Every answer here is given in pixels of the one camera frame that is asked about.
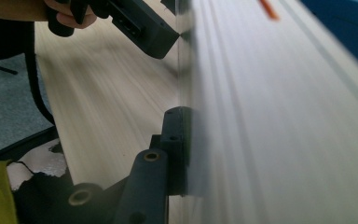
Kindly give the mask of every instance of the orange mark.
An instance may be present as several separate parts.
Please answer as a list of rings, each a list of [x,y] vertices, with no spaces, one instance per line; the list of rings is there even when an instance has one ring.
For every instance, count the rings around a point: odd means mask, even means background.
[[[277,21],[279,19],[278,14],[274,10],[274,8],[269,3],[269,0],[260,0],[261,5],[263,5],[264,9],[266,10],[268,16],[272,19]]]

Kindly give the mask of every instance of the grey carpet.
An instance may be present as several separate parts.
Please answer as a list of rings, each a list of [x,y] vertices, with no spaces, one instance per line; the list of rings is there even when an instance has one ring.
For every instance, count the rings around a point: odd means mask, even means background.
[[[24,55],[0,61],[0,66],[19,73],[0,71],[0,149],[52,125],[40,114],[29,87]],[[42,96],[46,94],[39,78]]]

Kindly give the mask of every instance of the black bracket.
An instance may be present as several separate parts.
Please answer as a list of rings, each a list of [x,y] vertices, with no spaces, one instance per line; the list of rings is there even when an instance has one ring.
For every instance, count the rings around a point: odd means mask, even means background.
[[[143,0],[56,0],[70,3],[77,23],[84,20],[88,5],[99,18],[112,17],[112,23],[145,54],[162,59],[179,37]],[[57,11],[48,7],[48,28],[59,36],[70,36],[74,29],[57,21]]]
[[[186,194],[185,109],[165,112],[161,134],[136,156],[128,177],[106,190],[94,184],[68,189],[40,223],[168,223],[168,196]]]

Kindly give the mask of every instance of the screw hole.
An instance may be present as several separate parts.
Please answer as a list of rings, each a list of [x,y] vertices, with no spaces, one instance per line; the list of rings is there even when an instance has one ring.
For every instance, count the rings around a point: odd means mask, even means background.
[[[75,191],[68,199],[72,206],[79,206],[89,202],[92,198],[92,192],[88,189],[79,189]]]
[[[146,161],[156,161],[159,159],[159,154],[156,152],[149,152],[145,154],[144,159]]]

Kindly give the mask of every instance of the light wood surface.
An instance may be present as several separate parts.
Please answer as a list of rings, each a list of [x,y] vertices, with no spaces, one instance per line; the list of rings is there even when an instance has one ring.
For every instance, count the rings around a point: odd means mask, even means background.
[[[179,14],[184,223],[358,223],[358,62],[297,0]]]
[[[149,5],[175,26],[165,6]],[[36,54],[75,184],[107,188],[127,176],[161,132],[164,112],[178,106],[177,47],[163,60],[150,58],[111,19],[98,19],[68,38],[37,23]]]

